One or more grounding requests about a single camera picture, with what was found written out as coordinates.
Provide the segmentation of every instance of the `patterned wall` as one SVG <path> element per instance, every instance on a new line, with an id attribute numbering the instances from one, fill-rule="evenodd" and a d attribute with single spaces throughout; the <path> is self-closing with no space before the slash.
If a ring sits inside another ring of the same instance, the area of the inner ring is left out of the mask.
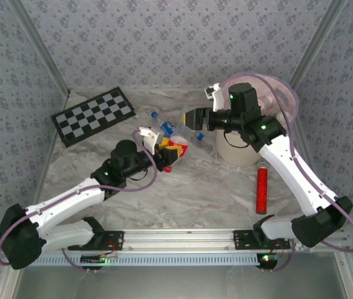
<path id="1" fill-rule="evenodd" d="M 0 221 L 31 203 L 62 96 L 5 0 L 0 0 Z"/>
<path id="2" fill-rule="evenodd" d="M 23 0 L 69 88 L 289 80 L 330 0 Z"/>
<path id="3" fill-rule="evenodd" d="M 319 174 L 339 194 L 353 200 L 353 1 L 345 7 L 297 93 Z"/>

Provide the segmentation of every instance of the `black and white checkerboard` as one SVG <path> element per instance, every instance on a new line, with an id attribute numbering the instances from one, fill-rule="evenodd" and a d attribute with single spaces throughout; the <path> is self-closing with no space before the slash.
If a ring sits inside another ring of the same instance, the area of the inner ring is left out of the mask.
<path id="1" fill-rule="evenodd" d="M 134 108 L 119 87 L 52 116 L 66 147 L 134 116 Z"/>

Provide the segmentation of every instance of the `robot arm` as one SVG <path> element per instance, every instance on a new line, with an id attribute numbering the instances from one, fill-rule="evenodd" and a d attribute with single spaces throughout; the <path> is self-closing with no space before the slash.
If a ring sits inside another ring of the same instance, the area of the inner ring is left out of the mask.
<path id="1" fill-rule="evenodd" d="M 254 225 L 254 235 L 259 243 L 278 238 L 297 238 L 307 247 L 313 247 L 340 229 L 345 217 L 324 198 L 327 195 L 345 212 L 350 213 L 352 203 L 346 196 L 337 197 L 313 173 L 310 167 L 294 149 L 290 150 L 290 140 L 286 130 L 272 116 L 261 115 L 256 90 L 248 83 L 240 83 L 229 88 L 230 110 L 220 109 L 223 102 L 217 97 L 217 86 L 206 89 L 212 92 L 214 107 L 197 108 L 185 115 L 185 124 L 192 130 L 237 131 L 241 139 L 265 158 L 281 175 L 295 195 L 304 213 L 301 217 L 267 216 Z M 322 194 L 309 183 L 305 175 L 296 167 L 294 159 L 304 168 L 306 175 L 323 191 Z"/>
<path id="2" fill-rule="evenodd" d="M 176 149 L 160 149 L 157 146 L 162 138 L 156 130 L 141 128 L 140 134 L 144 136 L 143 144 L 152 154 L 159 171 L 163 171 L 178 159 Z M 104 230 L 93 217 L 75 224 L 58 224 L 86 207 L 116 195 L 126 187 L 127 178 L 151 165 L 150 158 L 144 151 L 138 152 L 133 141 L 122 140 L 110 153 L 110 159 L 72 189 L 25 209 L 19 204 L 7 209 L 0 224 L 0 243 L 11 266 L 16 270 L 24 268 L 35 261 L 42 251 L 86 244 L 95 248 L 102 244 Z M 23 217 L 28 218 L 2 240 L 10 227 Z"/>

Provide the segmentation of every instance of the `marble surface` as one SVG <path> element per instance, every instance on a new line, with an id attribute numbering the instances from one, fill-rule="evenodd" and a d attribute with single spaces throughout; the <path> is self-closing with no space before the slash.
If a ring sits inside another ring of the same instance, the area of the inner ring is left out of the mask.
<path id="1" fill-rule="evenodd" d="M 79 93 L 86 97 L 95 92 Z M 202 91 L 126 91 L 137 116 L 65 148 L 57 139 L 40 201 L 68 190 L 88 177 L 109 156 L 118 141 L 132 139 L 138 126 L 148 126 L 153 110 L 176 117 L 182 109 L 211 104 Z M 72 94 L 67 107 L 85 98 Z M 206 133 L 207 144 L 215 135 Z M 127 181 L 127 188 L 143 186 L 153 170 L 139 182 Z M 271 168 L 268 180 L 268 214 L 280 216 L 300 211 L 294 196 Z M 190 145 L 184 160 L 171 173 L 159 173 L 150 188 L 136 193 L 118 193 L 109 200 L 86 208 L 67 220 L 94 216 L 105 229 L 120 228 L 235 228 L 251 227 L 263 216 L 255 213 L 256 168 L 239 168 L 218 154 Z"/>

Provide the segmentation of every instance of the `red cylinder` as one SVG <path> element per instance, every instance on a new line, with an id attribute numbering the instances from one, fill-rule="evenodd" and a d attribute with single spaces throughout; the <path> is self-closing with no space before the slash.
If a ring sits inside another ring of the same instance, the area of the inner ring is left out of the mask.
<path id="1" fill-rule="evenodd" d="M 257 214 L 266 214 L 267 185 L 268 169 L 260 167 L 257 170 Z"/>

